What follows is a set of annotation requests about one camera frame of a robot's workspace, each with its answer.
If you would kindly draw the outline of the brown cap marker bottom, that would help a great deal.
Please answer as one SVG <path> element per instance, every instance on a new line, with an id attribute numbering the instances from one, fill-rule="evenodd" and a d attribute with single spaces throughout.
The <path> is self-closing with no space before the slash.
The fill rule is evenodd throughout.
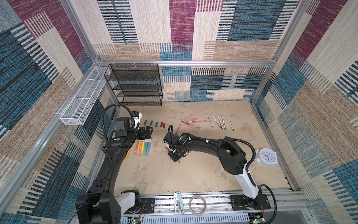
<path id="1" fill-rule="evenodd" d="M 215 123 L 218 125 L 219 128 L 221 128 L 221 124 L 218 122 L 218 120 L 212 115 L 212 118 L 214 119 Z"/>

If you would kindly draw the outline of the brown cap white marker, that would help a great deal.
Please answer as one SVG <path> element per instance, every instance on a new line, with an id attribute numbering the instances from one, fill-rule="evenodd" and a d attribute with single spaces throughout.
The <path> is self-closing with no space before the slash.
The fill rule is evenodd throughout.
<path id="1" fill-rule="evenodd" d="M 207 116 L 207 119 L 208 119 L 208 121 L 209 121 L 210 126 L 213 128 L 213 124 L 212 124 L 212 121 L 211 121 L 211 119 L 210 119 L 209 115 L 208 115 L 208 114 L 206 114 L 206 116 Z"/>

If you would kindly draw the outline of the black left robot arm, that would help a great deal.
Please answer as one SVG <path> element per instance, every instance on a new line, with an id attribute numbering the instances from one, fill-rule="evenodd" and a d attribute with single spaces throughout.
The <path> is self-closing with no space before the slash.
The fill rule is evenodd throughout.
<path id="1" fill-rule="evenodd" d="M 101 148 L 105 159 L 97 177 L 87 193 L 76 200 L 76 216 L 81 224 L 118 224 L 126 212 L 138 213 L 139 217 L 145 215 L 145 204 L 137 189 L 125 190 L 115 197 L 114 185 L 122 162 L 135 141 L 149 140 L 153 128 L 140 127 L 141 113 L 132 112 L 123 104 L 111 104 L 106 109 L 115 106 L 124 108 L 129 116 L 117 118 L 115 129 L 105 136 L 105 145 Z"/>

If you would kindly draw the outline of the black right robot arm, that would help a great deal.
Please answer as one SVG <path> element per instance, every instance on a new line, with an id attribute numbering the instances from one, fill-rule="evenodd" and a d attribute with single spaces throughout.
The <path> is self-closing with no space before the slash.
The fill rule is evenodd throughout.
<path id="1" fill-rule="evenodd" d="M 256 151 L 249 142 L 230 137 L 213 140 L 189 133 L 175 135 L 173 125 L 170 125 L 164 137 L 164 143 L 169 148 L 168 155 L 174 162 L 187 156 L 190 151 L 217 157 L 224 170 L 235 176 L 242 188 L 242 196 L 229 199 L 229 203 L 234 209 L 239 207 L 245 210 L 270 209 L 267 196 L 262 191 L 262 188 L 265 187 L 273 199 L 274 210 L 277 210 L 277 201 L 273 191 L 265 184 L 257 185 L 249 172 L 249 167 L 256 156 Z"/>

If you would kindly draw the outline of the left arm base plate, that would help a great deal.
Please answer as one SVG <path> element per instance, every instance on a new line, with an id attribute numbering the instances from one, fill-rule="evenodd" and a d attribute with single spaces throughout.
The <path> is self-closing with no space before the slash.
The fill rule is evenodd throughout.
<path id="1" fill-rule="evenodd" d="M 137 210 L 135 214 L 153 214 L 155 208 L 155 198 L 145 197 L 141 198 L 140 210 Z"/>

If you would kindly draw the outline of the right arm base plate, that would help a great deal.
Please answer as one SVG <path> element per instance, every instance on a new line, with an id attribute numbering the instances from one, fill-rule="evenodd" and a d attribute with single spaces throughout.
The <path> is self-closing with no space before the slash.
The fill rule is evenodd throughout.
<path id="1" fill-rule="evenodd" d="M 268 197 L 265 194 L 256 199 L 251 199 L 244 195 L 231 195 L 229 196 L 227 202 L 232 206 L 233 211 L 271 209 Z"/>

